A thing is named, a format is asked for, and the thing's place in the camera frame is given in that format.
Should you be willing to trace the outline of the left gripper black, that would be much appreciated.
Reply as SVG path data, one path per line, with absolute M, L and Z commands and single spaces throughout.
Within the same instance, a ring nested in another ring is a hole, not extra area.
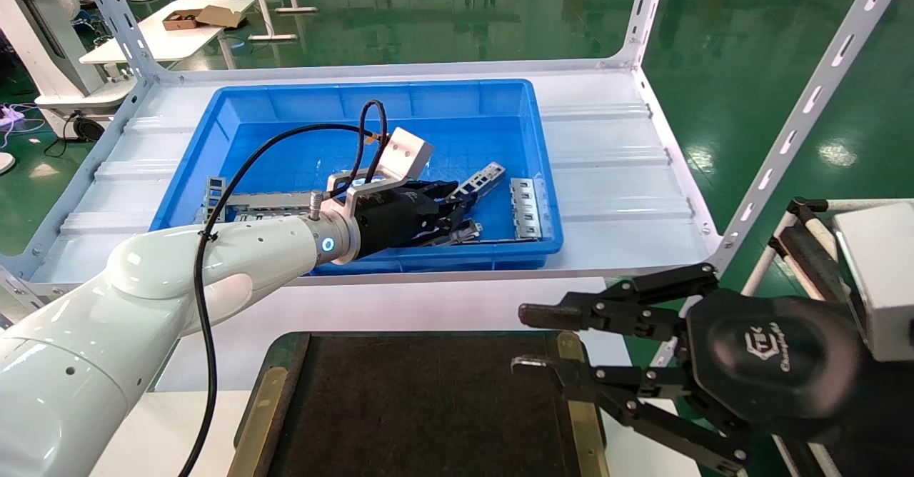
M 356 200 L 353 211 L 359 230 L 356 258 L 405 246 L 425 233 L 430 234 L 422 239 L 421 246 L 457 245 L 469 239 L 469 220 L 463 218 L 437 229 L 440 211 L 469 211 L 477 200 L 476 191 L 463 190 L 457 181 L 441 180 L 409 181 L 397 188 L 363 195 Z

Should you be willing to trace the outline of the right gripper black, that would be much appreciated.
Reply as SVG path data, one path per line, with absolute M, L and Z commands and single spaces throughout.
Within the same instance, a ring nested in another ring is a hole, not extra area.
M 807 441 L 835 436 L 868 366 L 855 322 L 839 305 L 816 299 L 718 289 L 715 270 L 695 263 L 624 279 L 598 293 L 568 292 L 555 305 L 518 308 L 519 320 L 532 328 L 654 341 L 685 333 L 684 369 L 519 356 L 511 370 L 548 378 L 562 399 L 594 404 L 623 427 L 727 476 L 750 461 L 750 428 Z M 685 320 L 663 308 L 688 297 L 705 298 Z M 685 399 L 713 428 L 657 408 L 649 398 Z

